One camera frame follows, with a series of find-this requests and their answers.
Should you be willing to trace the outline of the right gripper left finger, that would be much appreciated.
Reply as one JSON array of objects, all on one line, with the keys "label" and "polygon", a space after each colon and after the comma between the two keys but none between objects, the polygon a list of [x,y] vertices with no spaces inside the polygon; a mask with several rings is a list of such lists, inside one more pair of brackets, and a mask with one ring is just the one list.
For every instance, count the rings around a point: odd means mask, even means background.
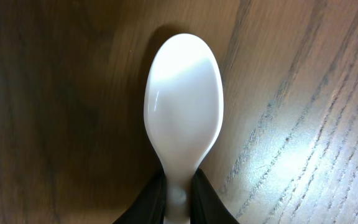
[{"label": "right gripper left finger", "polygon": [[163,224],[167,179],[157,172],[142,189],[134,203],[113,224]]}]

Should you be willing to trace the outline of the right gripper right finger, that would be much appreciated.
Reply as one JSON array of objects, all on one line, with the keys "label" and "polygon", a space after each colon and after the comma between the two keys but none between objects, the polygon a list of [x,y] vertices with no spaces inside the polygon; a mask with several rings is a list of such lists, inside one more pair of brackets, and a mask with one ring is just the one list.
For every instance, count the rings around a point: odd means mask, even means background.
[{"label": "right gripper right finger", "polygon": [[218,197],[201,169],[191,180],[191,224],[239,224]]}]

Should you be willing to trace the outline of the white plastic spoon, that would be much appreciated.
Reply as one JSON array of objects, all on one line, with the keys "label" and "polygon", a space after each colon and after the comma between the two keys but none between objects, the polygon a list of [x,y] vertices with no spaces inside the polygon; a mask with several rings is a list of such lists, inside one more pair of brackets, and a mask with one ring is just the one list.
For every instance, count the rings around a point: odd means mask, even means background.
[{"label": "white plastic spoon", "polygon": [[190,222],[191,179],[223,123],[223,84],[209,46],[193,34],[163,43],[150,66],[144,124],[167,178],[164,223]]}]

